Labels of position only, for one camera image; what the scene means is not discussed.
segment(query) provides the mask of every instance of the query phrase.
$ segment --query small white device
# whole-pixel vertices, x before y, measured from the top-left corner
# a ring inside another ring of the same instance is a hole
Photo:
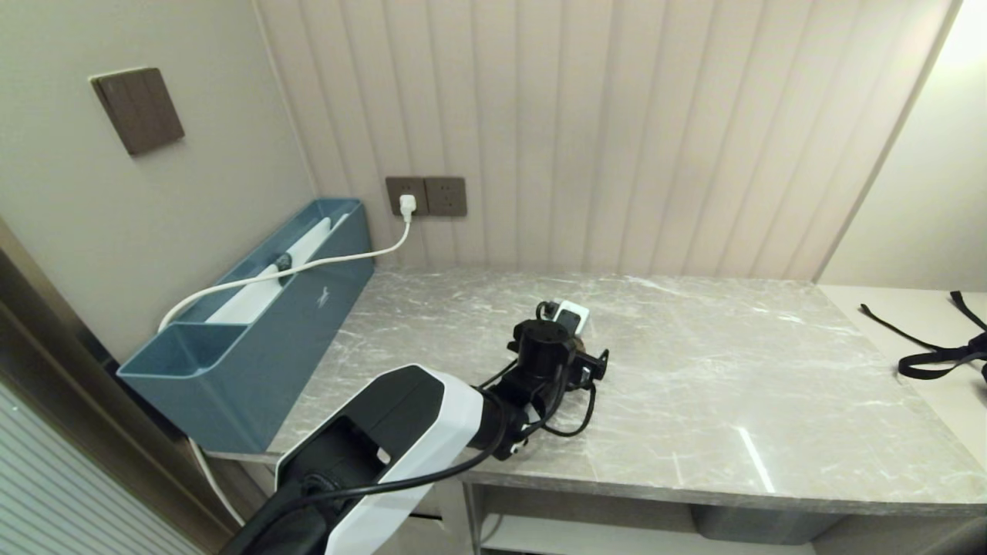
[[[589,320],[589,309],[568,300],[553,300],[545,303],[542,316],[546,320],[558,322],[566,327],[573,335],[582,335],[582,328]]]

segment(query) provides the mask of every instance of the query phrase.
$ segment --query light switch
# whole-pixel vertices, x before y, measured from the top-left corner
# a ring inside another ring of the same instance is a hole
[[[185,136],[168,88],[157,68],[134,69],[92,79],[96,95],[130,155]]]

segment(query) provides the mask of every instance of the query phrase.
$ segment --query beige wall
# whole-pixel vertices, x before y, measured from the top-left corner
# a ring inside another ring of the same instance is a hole
[[[987,291],[987,0],[966,0],[822,282]]]
[[[467,178],[398,262],[813,278],[948,0],[258,0],[313,175]],[[378,246],[394,218],[371,220]]]
[[[5,2],[0,217],[121,359],[314,196],[249,2]],[[88,78],[161,68],[186,138],[126,154]]]

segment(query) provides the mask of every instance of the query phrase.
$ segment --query blue storage box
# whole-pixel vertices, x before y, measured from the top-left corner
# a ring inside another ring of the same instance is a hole
[[[310,260],[370,249],[363,204],[322,198],[217,284],[256,276],[326,217],[331,230]],[[280,292],[245,324],[206,322],[242,287],[207,295],[116,375],[204,448],[263,452],[372,275],[373,261],[364,259],[283,278]]]

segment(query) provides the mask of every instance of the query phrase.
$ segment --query desk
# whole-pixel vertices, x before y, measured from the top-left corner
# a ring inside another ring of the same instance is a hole
[[[593,422],[575,438],[537,434],[464,482],[840,514],[987,511],[980,463],[801,281],[379,270],[269,454],[212,454],[273,460],[374,375],[409,362],[480,383],[512,358],[513,326],[547,298],[589,307],[587,349],[611,350]],[[568,398],[556,426],[576,426],[584,403]]]

